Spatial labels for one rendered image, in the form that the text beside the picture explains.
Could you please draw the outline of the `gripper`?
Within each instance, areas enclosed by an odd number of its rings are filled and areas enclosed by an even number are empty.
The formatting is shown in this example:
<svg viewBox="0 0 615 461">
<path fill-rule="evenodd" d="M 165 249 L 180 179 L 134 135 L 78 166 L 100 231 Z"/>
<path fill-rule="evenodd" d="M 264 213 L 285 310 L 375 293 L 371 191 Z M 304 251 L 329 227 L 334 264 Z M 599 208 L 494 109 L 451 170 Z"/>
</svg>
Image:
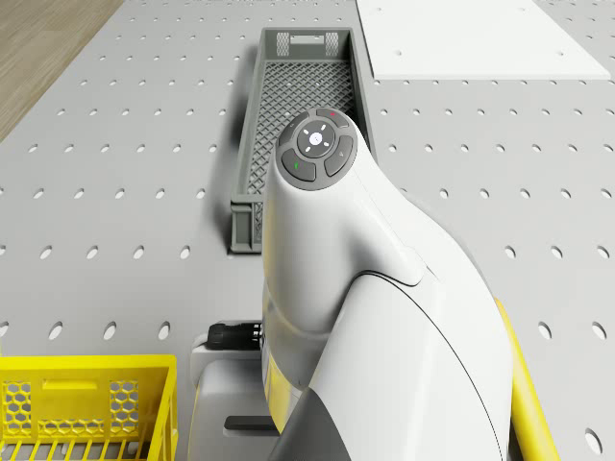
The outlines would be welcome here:
<svg viewBox="0 0 615 461">
<path fill-rule="evenodd" d="M 188 461 L 267 461 L 279 432 L 261 381 L 261 321 L 218 321 L 194 340 Z"/>
</svg>

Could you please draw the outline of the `yellow basket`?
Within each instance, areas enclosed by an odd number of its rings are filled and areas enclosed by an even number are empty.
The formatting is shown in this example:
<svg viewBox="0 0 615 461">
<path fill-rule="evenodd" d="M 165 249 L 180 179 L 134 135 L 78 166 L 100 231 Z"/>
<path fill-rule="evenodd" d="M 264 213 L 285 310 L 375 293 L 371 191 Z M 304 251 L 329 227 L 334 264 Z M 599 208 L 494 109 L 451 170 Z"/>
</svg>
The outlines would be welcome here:
<svg viewBox="0 0 615 461">
<path fill-rule="evenodd" d="M 172 355 L 0 357 L 0 461 L 175 461 Z"/>
</svg>

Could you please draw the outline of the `dark grey basket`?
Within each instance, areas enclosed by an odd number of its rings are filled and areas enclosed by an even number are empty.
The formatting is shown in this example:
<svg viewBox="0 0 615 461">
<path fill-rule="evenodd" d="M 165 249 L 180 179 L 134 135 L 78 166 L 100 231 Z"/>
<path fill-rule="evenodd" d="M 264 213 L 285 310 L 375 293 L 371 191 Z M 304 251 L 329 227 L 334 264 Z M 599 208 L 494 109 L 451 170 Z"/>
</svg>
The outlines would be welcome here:
<svg viewBox="0 0 615 461">
<path fill-rule="evenodd" d="M 350 28 L 262 30 L 231 197 L 232 252 L 261 252 L 269 156 L 296 116 L 316 107 L 342 111 L 357 124 L 367 147 L 373 147 L 357 46 Z"/>
</svg>

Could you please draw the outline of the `banana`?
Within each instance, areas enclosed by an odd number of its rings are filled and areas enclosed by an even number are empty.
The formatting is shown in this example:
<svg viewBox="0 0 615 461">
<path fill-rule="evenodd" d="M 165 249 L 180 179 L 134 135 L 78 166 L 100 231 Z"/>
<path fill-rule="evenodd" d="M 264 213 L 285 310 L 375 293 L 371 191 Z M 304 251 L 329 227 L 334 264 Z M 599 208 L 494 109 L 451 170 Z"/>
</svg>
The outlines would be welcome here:
<svg viewBox="0 0 615 461">
<path fill-rule="evenodd" d="M 498 299 L 495 303 L 511 347 L 511 421 L 524 461 L 561 461 L 514 328 L 503 304 Z"/>
</svg>

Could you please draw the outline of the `white board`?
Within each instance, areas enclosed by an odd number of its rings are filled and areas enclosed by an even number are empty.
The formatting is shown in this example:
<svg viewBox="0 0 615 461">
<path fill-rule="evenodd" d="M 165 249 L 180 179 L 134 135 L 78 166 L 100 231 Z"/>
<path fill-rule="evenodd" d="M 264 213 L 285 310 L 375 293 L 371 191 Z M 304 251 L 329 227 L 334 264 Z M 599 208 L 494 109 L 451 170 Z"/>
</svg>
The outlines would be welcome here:
<svg viewBox="0 0 615 461">
<path fill-rule="evenodd" d="M 608 80 L 533 0 L 357 0 L 378 80 Z"/>
</svg>

